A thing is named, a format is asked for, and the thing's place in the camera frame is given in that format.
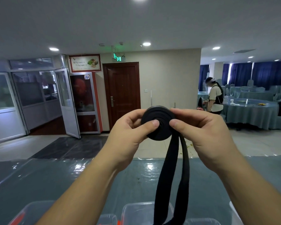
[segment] poster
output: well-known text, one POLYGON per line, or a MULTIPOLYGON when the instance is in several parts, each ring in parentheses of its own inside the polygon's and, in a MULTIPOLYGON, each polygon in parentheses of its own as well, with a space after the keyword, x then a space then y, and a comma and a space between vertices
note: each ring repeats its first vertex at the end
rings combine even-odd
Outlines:
POLYGON ((94 55, 70 55, 71 70, 76 72, 101 72, 101 60, 99 54, 94 55))

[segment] wooden door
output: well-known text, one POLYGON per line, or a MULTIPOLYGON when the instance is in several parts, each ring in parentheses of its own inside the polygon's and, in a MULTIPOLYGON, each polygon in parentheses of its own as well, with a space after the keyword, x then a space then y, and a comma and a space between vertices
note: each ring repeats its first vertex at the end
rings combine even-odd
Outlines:
POLYGON ((141 108, 138 62, 103 64, 109 128, 128 112, 141 108))

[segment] blue curtain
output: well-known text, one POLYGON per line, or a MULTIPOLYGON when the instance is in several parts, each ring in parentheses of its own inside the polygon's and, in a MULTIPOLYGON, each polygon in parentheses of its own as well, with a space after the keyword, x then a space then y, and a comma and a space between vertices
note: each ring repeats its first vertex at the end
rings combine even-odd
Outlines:
POLYGON ((223 75, 222 75, 222 84, 225 86, 228 80, 229 64, 224 64, 223 75))
POLYGON ((233 64, 229 84, 235 84, 235 86, 247 86, 248 80, 251 79, 251 74, 252 63, 233 64))
POLYGON ((209 65, 200 65, 199 91, 203 91, 203 83, 206 80, 206 76, 208 72, 209 72, 209 65))
POLYGON ((254 85, 266 90, 272 85, 281 85, 281 61, 254 63, 252 80, 254 85))

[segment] rolled black strap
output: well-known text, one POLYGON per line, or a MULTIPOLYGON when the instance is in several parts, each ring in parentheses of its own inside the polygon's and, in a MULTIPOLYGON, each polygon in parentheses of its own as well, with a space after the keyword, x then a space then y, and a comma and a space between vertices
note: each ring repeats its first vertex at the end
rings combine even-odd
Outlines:
POLYGON ((169 125, 170 120, 174 118, 175 115, 166 107, 152 106, 146 110, 141 120, 142 124, 155 119, 159 121, 159 127, 154 132, 147 135, 152 140, 161 141, 172 135, 157 184, 154 225, 182 225, 186 218, 189 187, 189 160, 184 137, 169 125), (172 182, 178 159, 179 138, 183 153, 182 176, 177 191, 174 216, 170 221, 164 223, 168 216, 172 182))

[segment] black floor mat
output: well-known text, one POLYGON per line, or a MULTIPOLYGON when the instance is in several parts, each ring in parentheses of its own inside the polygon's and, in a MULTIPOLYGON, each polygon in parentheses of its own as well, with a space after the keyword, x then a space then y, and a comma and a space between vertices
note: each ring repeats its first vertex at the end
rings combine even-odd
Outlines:
POLYGON ((35 159, 83 159, 94 158, 102 149, 107 136, 60 137, 31 158, 35 159))

